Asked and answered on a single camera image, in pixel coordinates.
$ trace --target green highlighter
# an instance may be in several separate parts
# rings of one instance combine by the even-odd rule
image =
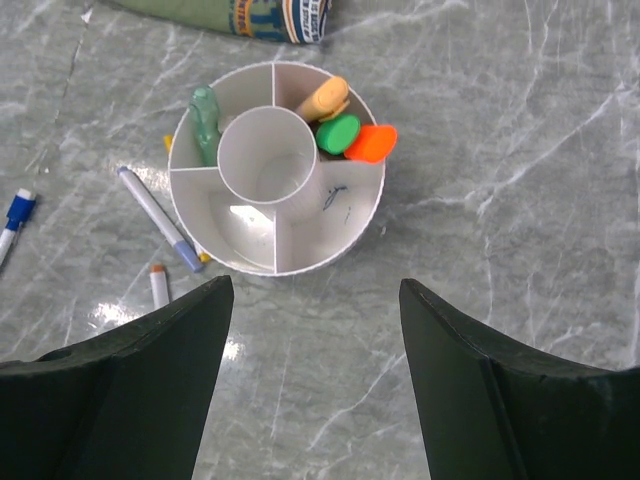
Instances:
[[[316,143],[318,148],[325,152],[340,155],[356,140],[359,132],[360,119],[355,115],[343,113],[320,125],[316,132]]]

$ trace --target pen holder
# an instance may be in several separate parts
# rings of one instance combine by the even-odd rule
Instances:
[[[322,211],[318,148],[291,110],[264,106],[238,116],[222,134],[218,168],[229,191],[268,218],[297,223]]]
[[[169,152],[171,197],[185,230],[214,260],[255,275],[295,275],[336,260],[364,233],[385,162],[319,151],[313,127],[295,113],[331,77],[310,65],[269,62],[216,80],[226,125],[216,167],[203,165],[183,116]],[[348,100],[344,113],[376,123],[351,88]]]

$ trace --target green glue stick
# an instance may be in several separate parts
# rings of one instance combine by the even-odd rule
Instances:
[[[220,109],[216,94],[209,86],[198,87],[191,95],[189,118],[200,153],[202,163],[207,167],[218,165],[218,144],[221,134],[218,131]]]

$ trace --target marker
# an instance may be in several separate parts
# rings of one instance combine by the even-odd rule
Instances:
[[[7,212],[9,220],[0,233],[0,266],[4,263],[18,230],[29,220],[35,204],[36,194],[24,188],[18,190],[16,196],[13,197],[13,202]]]
[[[173,144],[173,135],[165,135],[164,136],[164,146],[167,149],[167,153],[171,152],[171,144]],[[196,251],[196,255],[202,263],[209,263],[211,261],[211,257],[207,252],[205,252],[200,245],[194,243],[194,248]]]
[[[153,294],[153,308],[158,310],[169,304],[169,287],[167,286],[167,274],[163,265],[152,265],[151,293]]]
[[[153,223],[160,229],[169,244],[182,257],[187,266],[194,272],[199,272],[204,268],[202,262],[187,243],[182,234],[175,227],[173,222],[162,211],[158,202],[151,196],[138,176],[127,167],[120,167],[117,170],[118,176],[127,186],[133,197],[142,206]]]

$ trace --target green fabric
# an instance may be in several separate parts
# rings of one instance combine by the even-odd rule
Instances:
[[[194,27],[291,43],[322,39],[331,0],[111,0]]]

